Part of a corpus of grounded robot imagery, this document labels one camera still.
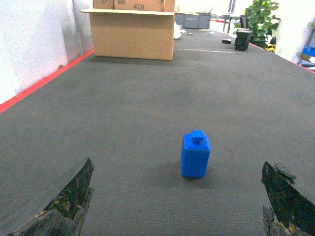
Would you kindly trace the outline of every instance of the potted plant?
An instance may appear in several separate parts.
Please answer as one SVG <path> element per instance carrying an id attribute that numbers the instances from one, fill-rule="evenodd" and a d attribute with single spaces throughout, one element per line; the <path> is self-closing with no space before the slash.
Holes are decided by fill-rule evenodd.
<path id="1" fill-rule="evenodd" d="M 266 48 L 267 37 L 272 35 L 272 30 L 277 30 L 280 18 L 271 15 L 271 11 L 277 10 L 279 3 L 271 0 L 253 0 L 249 7 L 249 29 L 253 31 L 251 43 Z"/>

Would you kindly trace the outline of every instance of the white object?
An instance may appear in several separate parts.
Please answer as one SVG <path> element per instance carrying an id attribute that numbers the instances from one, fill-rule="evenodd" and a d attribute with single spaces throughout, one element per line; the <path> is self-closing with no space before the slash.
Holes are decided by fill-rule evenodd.
<path id="1" fill-rule="evenodd" d="M 182 36 L 181 34 L 181 30 L 179 29 L 179 25 L 176 24 L 176 22 L 174 23 L 174 39 L 178 39 Z"/>

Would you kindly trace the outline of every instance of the cardboard box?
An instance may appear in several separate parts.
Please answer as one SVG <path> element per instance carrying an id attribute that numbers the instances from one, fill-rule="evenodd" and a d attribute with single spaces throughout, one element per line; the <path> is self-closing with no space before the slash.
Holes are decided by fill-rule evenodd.
<path id="1" fill-rule="evenodd" d="M 164 1 L 164 11 L 174 12 L 175 11 L 175 0 L 165 0 Z"/>
<path id="2" fill-rule="evenodd" d="M 116 10 L 164 11 L 164 0 L 114 0 Z"/>
<path id="3" fill-rule="evenodd" d="M 93 8 L 114 9 L 114 0 L 93 0 Z"/>
<path id="4" fill-rule="evenodd" d="M 96 56 L 172 60 L 174 12 L 87 9 Z"/>

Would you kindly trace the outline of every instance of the blue plastic bottle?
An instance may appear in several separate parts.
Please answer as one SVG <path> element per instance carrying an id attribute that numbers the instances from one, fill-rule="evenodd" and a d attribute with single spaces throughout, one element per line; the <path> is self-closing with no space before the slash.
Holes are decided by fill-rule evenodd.
<path id="1" fill-rule="evenodd" d="M 181 169 L 184 177 L 204 177 L 210 156 L 208 137 L 201 130 L 183 136 Z"/>

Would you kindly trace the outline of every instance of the white wall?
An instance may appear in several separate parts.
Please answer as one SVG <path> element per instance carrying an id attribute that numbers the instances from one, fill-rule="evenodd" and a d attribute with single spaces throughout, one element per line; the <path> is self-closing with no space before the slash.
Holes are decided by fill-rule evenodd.
<path id="1" fill-rule="evenodd" d="M 72 0 L 0 0 L 0 103 L 93 47 L 89 20 L 78 17 L 83 44 L 74 14 Z"/>
<path id="2" fill-rule="evenodd" d="M 230 0 L 177 0 L 177 4 L 181 6 L 181 11 L 201 12 L 209 11 L 214 7 L 212 13 L 217 15 L 226 14 L 228 11 Z M 246 7 L 252 4 L 252 0 L 236 0 L 234 13 L 236 15 L 243 14 Z"/>
<path id="3" fill-rule="evenodd" d="M 298 2 L 277 0 L 279 9 L 276 16 L 281 18 L 281 24 L 276 32 L 276 54 L 289 61 L 298 62 L 297 53 L 302 52 L 311 31 L 307 25 L 315 21 L 314 0 Z"/>

